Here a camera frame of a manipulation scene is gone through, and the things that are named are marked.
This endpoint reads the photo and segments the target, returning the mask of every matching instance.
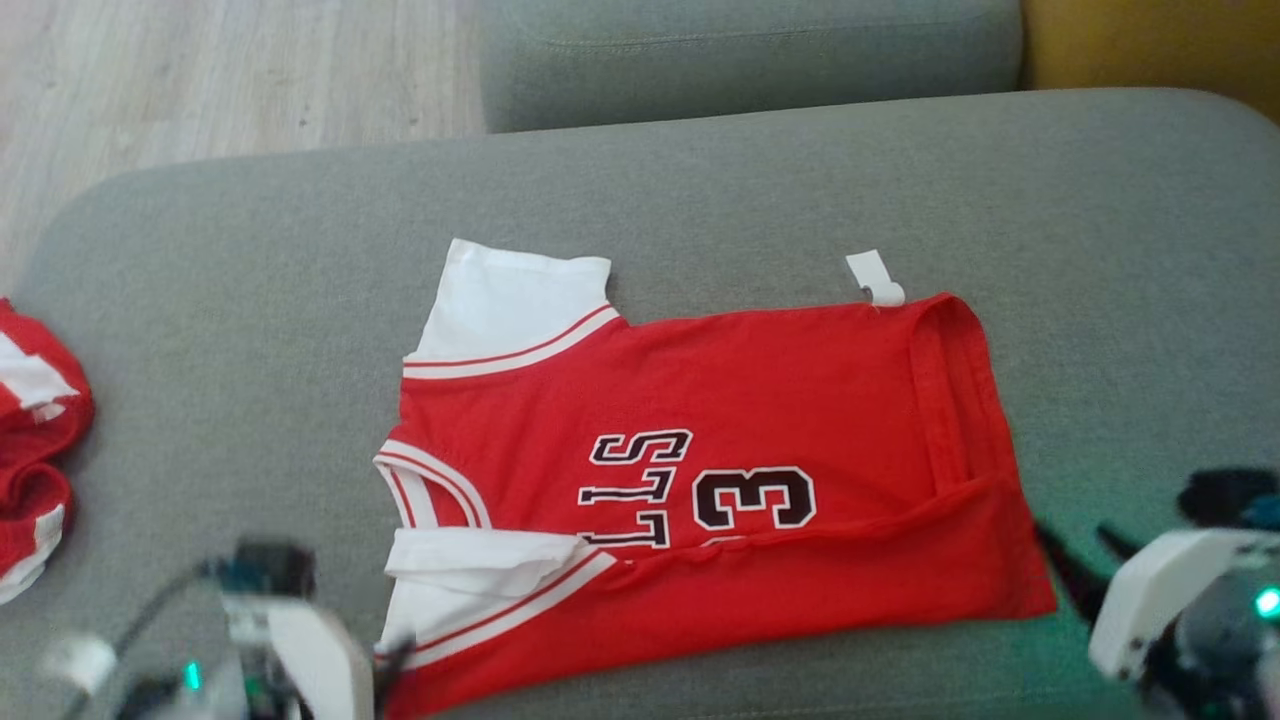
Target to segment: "gray couch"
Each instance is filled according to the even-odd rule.
[[[1101,562],[1091,507],[1151,537],[1178,521],[1188,471],[1280,459],[1277,199],[1280,129],[1172,90],[791,109],[109,181],[52,224],[14,299],[78,354],[100,413],[67,459],[74,530],[0,609],[4,716],[65,705],[32,679],[51,634],[118,634],[166,577],[242,533],[315,546],[320,601],[376,638],[397,519],[370,459],[454,236],[609,256],[632,322],[854,301],[840,256],[878,247],[911,296],[951,291],[982,318],[1028,500]],[[447,715],[1133,716],[1085,644],[1066,611],[855,630]],[[128,673],[223,647],[216,601],[192,593],[95,716]]]
[[[494,132],[1014,90],[1018,0],[484,0]]]

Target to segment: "basketball jersey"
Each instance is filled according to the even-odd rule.
[[[72,486],[50,462],[92,419],[93,396],[76,357],[0,297],[0,605],[40,578],[63,539]]]
[[[375,464],[393,717],[847,628],[1050,612],[978,319],[940,295],[632,325],[609,261],[461,240]]]

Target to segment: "white tag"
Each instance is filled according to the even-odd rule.
[[[881,260],[879,250],[868,250],[858,255],[845,255],[845,263],[854,273],[854,281],[863,288],[872,305],[884,307],[897,307],[906,302],[906,291],[888,277],[884,260]]]
[[[40,667],[93,694],[115,669],[115,651],[97,635],[68,635],[49,646]]]

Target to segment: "number 3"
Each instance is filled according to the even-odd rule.
[[[771,489],[782,491],[785,498],[773,506],[774,528],[803,528],[813,519],[813,479],[800,468],[707,470],[694,480],[694,519],[708,530],[732,529],[733,510],[765,510]],[[724,495],[733,496],[728,505]]]

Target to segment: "yellow object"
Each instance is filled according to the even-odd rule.
[[[1280,0],[1023,0],[1023,85],[1208,90],[1280,123]]]

